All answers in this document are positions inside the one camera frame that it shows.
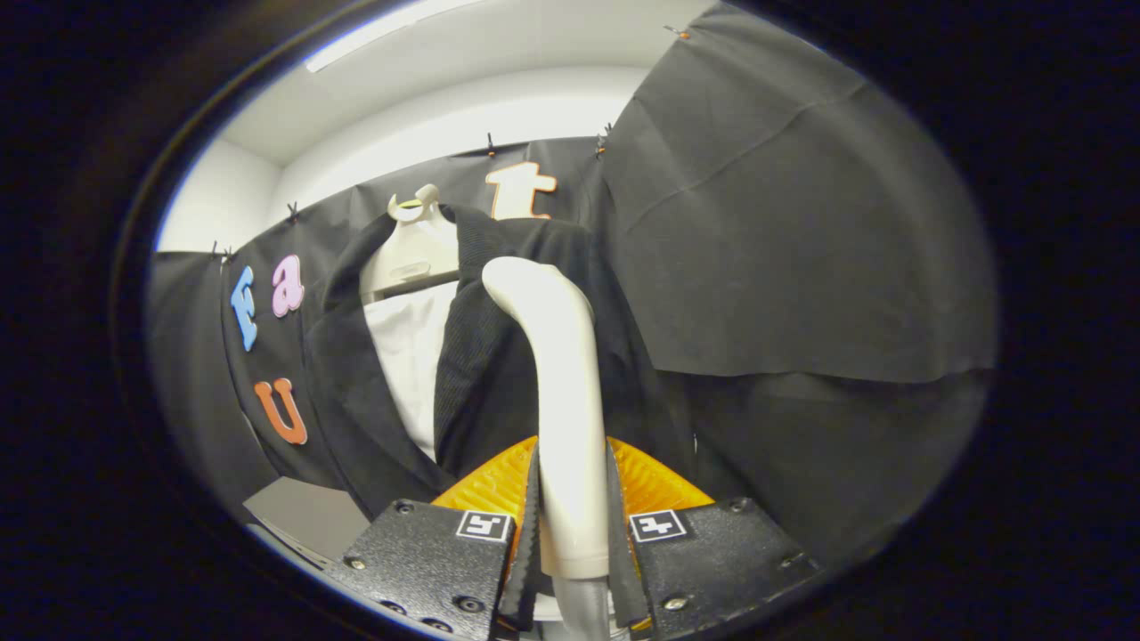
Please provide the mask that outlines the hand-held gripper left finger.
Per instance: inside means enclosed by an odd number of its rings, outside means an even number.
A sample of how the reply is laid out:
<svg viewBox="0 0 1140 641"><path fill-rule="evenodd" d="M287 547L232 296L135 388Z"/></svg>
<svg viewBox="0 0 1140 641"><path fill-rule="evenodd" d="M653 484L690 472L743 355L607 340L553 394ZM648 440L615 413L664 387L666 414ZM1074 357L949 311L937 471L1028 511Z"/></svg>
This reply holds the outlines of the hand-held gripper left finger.
<svg viewBox="0 0 1140 641"><path fill-rule="evenodd" d="M439 498L394 500L326 575L390 617L469 640L518 636L534 626L540 498L530 437Z"/></svg>

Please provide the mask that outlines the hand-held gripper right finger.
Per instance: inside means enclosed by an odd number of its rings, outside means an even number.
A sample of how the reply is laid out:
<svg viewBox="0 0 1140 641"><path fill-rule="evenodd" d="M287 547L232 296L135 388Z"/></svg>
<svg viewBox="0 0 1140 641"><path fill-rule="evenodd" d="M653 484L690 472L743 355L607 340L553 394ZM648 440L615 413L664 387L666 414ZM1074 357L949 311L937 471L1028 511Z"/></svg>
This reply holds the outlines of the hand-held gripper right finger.
<svg viewBox="0 0 1140 641"><path fill-rule="evenodd" d="M609 585L635 640L725 640L819 585L819 560L756 500L709 498L629 443L606 446Z"/></svg>

